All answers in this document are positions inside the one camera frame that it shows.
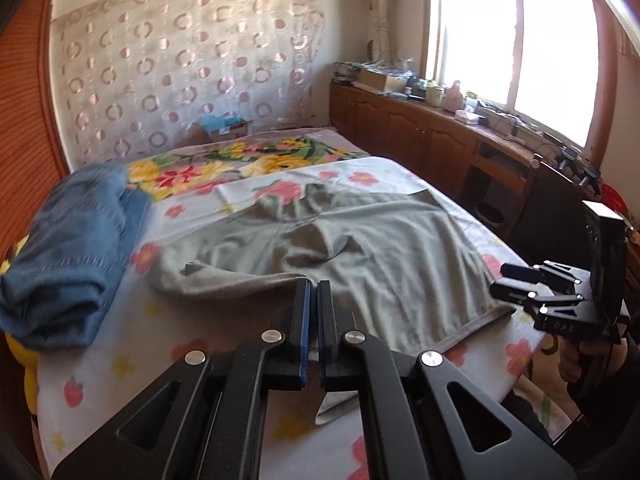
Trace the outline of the grey-green shorts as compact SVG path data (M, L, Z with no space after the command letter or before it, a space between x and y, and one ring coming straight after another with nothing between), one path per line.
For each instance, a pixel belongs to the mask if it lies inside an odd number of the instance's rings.
M169 243L153 287L199 300L238 299L306 278L394 351L445 352L512 313L462 227L430 191L357 193L307 185L299 200L254 205Z

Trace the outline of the wooden sideboard cabinet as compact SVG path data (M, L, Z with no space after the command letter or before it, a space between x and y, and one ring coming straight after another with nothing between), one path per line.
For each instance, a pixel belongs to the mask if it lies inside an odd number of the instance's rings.
M528 263L589 263L584 191L539 155L426 105L331 84L331 125L469 211Z

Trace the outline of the white floral towel blanket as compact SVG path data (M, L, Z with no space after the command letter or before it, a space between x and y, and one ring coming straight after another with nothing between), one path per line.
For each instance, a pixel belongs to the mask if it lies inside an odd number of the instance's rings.
M208 226L230 226L259 206L269 208L277 230L310 226L301 248L383 234L344 268L337 252L322 252L312 278L329 281L335 297L360 296L357 324L390 348L444 352L495 400L506 396L539 349L542 335L525 313L471 292L477 272L497 273L503 263L518 261L516 253L397 162L370 156L275 174L247 170L241 180L153 204L94 343L40 356L37 419L45 471L54 471L186 352L228 352L269 325L269 300L183 298L152 283L166 245Z

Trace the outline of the yellow plush toy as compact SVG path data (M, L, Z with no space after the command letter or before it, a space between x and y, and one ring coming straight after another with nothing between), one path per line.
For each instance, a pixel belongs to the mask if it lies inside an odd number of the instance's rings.
M23 247L28 241L28 236L23 237L21 240L9 247L8 252L3 258L1 263L1 274L5 274L9 270L11 263L21 252ZM37 370L39 363L39 354L35 351L26 349L20 344L12 335L5 333L6 343L9 350L16 359L16 362L23 367L24 373L24 396L29 414L32 416L37 415L37 400L38 400L38 382L37 382Z

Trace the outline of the pink bottle on sideboard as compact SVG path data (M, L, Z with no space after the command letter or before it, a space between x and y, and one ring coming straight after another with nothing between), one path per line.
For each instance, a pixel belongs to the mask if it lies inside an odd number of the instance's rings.
M457 110L463 110L465 107L465 97L461 91L460 81L455 80L454 83L445 92L442 99L442 108L449 113L455 113Z

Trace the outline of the folded blue jeans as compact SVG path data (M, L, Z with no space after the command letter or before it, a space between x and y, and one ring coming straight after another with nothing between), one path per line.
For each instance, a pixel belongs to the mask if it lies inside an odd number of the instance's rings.
M125 166L101 162L58 182L1 277L1 329L37 352L96 339L150 206Z

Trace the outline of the white jar on sideboard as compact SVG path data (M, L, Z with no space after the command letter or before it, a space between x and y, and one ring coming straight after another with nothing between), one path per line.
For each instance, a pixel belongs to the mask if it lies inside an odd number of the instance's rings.
M425 90L425 102L428 106L439 108L444 100L445 88L439 84L433 84Z

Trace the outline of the cardboard box on sideboard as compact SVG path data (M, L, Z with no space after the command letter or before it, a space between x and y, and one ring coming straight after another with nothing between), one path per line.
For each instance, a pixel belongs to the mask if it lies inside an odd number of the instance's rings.
M358 81L378 91L404 92L407 87L408 77L389 72L380 72L372 68L362 68Z

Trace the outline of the floral bed sheet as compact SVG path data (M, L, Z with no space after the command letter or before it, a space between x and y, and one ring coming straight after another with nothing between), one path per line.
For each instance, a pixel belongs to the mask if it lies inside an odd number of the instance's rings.
M132 162L127 166L128 188L160 202L171 196L207 194L225 183L366 155L333 128L272 130Z

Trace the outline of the cardboard box with blue cloth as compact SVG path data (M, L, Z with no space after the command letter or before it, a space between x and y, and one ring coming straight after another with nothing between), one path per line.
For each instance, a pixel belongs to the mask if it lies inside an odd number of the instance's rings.
M200 125L210 142L239 139L250 134L252 122L238 115L204 115Z

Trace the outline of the wooden louvered wardrobe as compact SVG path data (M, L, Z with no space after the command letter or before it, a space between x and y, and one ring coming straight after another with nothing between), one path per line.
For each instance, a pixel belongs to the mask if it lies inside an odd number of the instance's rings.
M68 174L50 83L52 0L12 0L1 26L1 252Z

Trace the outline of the beige window curtain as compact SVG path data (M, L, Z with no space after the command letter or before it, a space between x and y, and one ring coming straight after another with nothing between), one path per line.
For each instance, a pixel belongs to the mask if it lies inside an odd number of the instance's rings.
M368 49L373 62L395 61L393 17L394 0L368 0Z

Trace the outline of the circle patterned sheer curtain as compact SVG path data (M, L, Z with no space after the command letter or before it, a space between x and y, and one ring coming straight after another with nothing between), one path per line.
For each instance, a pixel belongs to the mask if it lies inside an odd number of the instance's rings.
M320 0L98 0L51 24L52 91L73 167L192 145L204 115L250 130L314 114Z

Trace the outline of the window with wooden frame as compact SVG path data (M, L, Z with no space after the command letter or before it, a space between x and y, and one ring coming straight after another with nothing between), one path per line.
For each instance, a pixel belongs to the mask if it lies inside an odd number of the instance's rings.
M616 31L605 0L425 0L424 74L601 165L613 125Z

